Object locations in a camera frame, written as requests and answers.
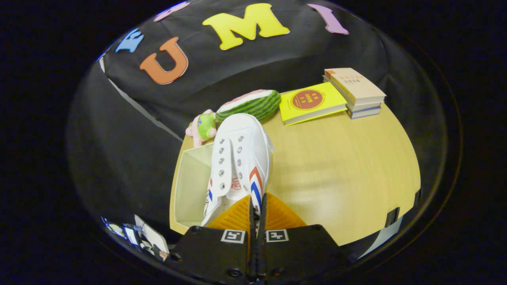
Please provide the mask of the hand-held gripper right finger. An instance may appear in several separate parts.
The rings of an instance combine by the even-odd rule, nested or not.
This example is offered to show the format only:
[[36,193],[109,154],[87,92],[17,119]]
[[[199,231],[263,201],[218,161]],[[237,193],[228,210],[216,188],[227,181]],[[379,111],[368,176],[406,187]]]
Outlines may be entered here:
[[281,201],[263,197],[259,226],[259,279],[263,283],[326,283],[349,267],[349,258],[322,225],[268,229]]

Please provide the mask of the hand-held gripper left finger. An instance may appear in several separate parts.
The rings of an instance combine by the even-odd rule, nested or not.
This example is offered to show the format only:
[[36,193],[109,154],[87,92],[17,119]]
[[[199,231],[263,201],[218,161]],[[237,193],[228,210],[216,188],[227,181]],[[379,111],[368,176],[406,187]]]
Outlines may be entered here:
[[249,283],[251,207],[246,196],[224,212],[237,227],[190,227],[170,253],[170,268],[194,283]]

